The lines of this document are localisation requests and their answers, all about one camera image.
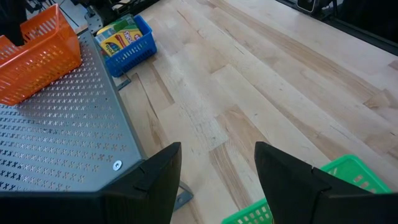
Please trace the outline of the grey perforated metal shelf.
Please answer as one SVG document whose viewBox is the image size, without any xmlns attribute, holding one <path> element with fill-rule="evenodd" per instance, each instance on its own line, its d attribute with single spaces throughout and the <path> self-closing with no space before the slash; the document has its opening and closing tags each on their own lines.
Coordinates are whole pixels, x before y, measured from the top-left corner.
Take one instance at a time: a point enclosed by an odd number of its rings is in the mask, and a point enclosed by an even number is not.
<svg viewBox="0 0 398 224">
<path fill-rule="evenodd" d="M 90 33 L 82 63 L 29 99 L 0 105 L 0 212 L 18 193 L 95 192 L 147 159 Z"/>
</svg>

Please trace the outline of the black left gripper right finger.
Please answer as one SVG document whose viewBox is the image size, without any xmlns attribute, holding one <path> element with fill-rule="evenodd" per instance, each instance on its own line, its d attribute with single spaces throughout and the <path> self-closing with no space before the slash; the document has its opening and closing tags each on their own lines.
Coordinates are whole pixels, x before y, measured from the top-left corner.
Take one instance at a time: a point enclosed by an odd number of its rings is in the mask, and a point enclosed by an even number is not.
<svg viewBox="0 0 398 224">
<path fill-rule="evenodd" d="M 349 196 L 365 190 L 334 177 L 262 141 L 255 164 L 276 224 L 361 224 L 372 215 Z"/>
</svg>

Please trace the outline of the silver frame bracket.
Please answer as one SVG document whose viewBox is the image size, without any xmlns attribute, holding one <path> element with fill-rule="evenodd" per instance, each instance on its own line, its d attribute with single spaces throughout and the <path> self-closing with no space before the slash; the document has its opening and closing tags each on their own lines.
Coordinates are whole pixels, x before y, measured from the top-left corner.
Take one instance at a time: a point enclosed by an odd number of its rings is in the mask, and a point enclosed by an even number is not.
<svg viewBox="0 0 398 224">
<path fill-rule="evenodd" d="M 97 14 L 90 14 L 89 12 L 85 14 L 85 19 L 88 23 L 88 30 L 92 34 L 96 34 L 100 29 L 103 28 L 103 21 Z"/>
</svg>

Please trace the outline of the red plastic basket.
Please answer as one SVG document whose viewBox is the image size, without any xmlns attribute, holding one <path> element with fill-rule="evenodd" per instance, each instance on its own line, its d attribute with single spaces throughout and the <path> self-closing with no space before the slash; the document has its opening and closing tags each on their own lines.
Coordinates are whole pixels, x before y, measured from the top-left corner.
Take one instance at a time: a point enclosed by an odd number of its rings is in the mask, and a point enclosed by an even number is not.
<svg viewBox="0 0 398 224">
<path fill-rule="evenodd" d="M 13 106 L 81 65 L 80 45 L 58 4 L 21 24 L 24 45 L 0 35 L 0 104 Z"/>
</svg>

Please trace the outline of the green plastic basket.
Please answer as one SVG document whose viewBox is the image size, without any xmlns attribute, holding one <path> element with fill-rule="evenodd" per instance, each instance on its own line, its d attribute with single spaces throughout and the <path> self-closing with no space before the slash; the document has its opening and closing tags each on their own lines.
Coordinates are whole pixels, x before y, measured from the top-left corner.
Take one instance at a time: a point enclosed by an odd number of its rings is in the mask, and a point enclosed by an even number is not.
<svg viewBox="0 0 398 224">
<path fill-rule="evenodd" d="M 374 194 L 392 190 L 357 156 L 347 154 L 320 168 L 341 180 Z M 273 224 L 273 216 L 266 198 L 230 215 L 221 224 Z"/>
</svg>

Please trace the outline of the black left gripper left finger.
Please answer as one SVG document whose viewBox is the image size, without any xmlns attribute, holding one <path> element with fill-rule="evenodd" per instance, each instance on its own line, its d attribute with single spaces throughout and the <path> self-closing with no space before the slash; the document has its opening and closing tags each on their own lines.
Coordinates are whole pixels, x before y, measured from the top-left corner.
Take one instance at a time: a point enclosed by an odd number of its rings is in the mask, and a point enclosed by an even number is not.
<svg viewBox="0 0 398 224">
<path fill-rule="evenodd" d="M 173 142 L 104 190 L 106 224 L 170 224 L 182 166 Z"/>
</svg>

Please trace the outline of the small crayon box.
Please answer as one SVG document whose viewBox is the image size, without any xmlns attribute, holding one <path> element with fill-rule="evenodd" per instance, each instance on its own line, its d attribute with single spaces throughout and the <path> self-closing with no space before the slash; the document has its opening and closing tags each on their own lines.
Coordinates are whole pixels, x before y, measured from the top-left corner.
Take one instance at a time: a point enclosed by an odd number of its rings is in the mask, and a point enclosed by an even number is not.
<svg viewBox="0 0 398 224">
<path fill-rule="evenodd" d="M 122 49 L 140 39 L 143 36 L 139 29 L 124 29 L 101 40 L 99 46 L 109 55 L 113 56 Z"/>
</svg>

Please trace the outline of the blue plastic basket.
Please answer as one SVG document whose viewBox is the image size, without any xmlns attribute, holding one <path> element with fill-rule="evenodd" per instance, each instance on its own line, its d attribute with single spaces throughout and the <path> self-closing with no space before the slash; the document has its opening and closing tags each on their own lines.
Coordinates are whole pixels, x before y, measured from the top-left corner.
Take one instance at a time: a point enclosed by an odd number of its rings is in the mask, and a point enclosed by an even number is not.
<svg viewBox="0 0 398 224">
<path fill-rule="evenodd" d="M 135 24 L 129 25 L 124 29 L 139 29 L 143 36 L 130 44 L 125 49 L 122 49 L 113 56 L 109 56 L 101 47 L 100 41 L 108 37 L 105 35 L 95 36 L 95 41 L 103 51 L 105 64 L 113 77 L 120 77 L 123 73 L 128 72 L 130 69 L 140 64 L 144 60 L 148 59 L 157 52 L 157 47 L 155 45 L 154 38 L 152 36 L 152 29 L 148 23 L 140 16 L 132 16 L 130 14 L 122 16 L 131 16 L 134 19 Z"/>
</svg>

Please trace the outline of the dark upholstered chair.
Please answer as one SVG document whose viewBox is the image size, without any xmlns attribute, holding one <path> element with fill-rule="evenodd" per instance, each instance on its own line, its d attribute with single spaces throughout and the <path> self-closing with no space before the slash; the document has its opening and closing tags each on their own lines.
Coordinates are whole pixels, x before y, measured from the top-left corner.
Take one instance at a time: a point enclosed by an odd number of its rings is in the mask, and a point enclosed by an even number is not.
<svg viewBox="0 0 398 224">
<path fill-rule="evenodd" d="M 398 0 L 343 0 L 338 18 L 398 44 Z"/>
</svg>

